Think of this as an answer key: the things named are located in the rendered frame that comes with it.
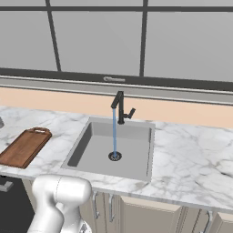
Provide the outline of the black sink faucet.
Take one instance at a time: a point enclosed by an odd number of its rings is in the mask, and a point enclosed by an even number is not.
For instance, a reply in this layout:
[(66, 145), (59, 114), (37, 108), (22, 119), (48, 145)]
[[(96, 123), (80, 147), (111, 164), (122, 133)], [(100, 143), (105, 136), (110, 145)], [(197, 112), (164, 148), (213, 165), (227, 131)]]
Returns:
[(124, 92), (118, 91), (116, 96), (111, 104), (112, 109), (118, 108), (118, 121), (119, 125), (125, 124), (125, 118), (131, 119), (136, 110), (132, 108), (128, 114), (124, 113)]

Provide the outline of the grey sink basin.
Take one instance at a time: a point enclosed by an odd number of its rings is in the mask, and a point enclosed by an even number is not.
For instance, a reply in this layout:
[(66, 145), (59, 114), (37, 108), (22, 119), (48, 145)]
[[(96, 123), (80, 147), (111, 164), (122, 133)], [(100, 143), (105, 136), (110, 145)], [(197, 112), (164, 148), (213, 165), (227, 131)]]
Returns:
[(154, 135), (155, 125), (148, 122), (116, 123), (115, 161), (113, 119), (90, 117), (62, 168), (149, 182)]

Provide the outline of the brown wooden cutting board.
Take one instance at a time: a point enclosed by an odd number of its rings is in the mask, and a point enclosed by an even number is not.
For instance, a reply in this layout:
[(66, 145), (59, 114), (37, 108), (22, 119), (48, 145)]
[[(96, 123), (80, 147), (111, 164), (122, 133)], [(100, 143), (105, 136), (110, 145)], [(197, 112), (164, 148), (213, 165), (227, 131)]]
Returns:
[(26, 129), (0, 154), (0, 165), (27, 168), (51, 137), (47, 128)]

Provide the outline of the blue water stream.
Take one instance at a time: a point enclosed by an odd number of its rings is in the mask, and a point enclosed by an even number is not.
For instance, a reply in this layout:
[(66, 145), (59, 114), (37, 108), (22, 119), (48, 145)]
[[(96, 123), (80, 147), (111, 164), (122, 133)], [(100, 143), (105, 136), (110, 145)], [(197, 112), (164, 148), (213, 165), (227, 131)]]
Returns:
[(117, 160), (117, 123), (116, 123), (116, 109), (113, 108), (113, 148), (114, 160)]

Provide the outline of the dark-framed window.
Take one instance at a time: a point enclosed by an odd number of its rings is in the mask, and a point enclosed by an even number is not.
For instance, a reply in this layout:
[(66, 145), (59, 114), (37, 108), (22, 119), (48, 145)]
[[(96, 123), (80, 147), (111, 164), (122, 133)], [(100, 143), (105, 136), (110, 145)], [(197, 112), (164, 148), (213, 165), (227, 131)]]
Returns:
[(233, 106), (233, 0), (0, 0), (0, 86)]

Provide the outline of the beige cupboard door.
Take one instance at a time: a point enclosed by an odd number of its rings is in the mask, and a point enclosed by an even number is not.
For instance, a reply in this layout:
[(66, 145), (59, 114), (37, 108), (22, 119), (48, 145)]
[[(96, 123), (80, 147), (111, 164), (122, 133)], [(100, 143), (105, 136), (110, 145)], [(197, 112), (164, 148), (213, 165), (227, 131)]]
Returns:
[(107, 233), (179, 233), (182, 207), (114, 195), (113, 222), (109, 222), (109, 194), (105, 194)]
[(92, 233), (106, 233), (105, 196), (93, 191), (89, 200), (80, 207), (80, 212)]
[(233, 233), (233, 214), (218, 212), (208, 233)]

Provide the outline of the black dishwasher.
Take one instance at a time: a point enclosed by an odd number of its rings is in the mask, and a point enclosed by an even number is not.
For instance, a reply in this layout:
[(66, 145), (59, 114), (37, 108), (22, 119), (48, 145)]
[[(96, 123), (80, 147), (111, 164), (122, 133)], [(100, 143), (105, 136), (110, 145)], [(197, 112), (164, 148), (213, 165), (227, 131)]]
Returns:
[(20, 178), (0, 176), (14, 185), (7, 192), (0, 191), (0, 233), (26, 233), (35, 214)]

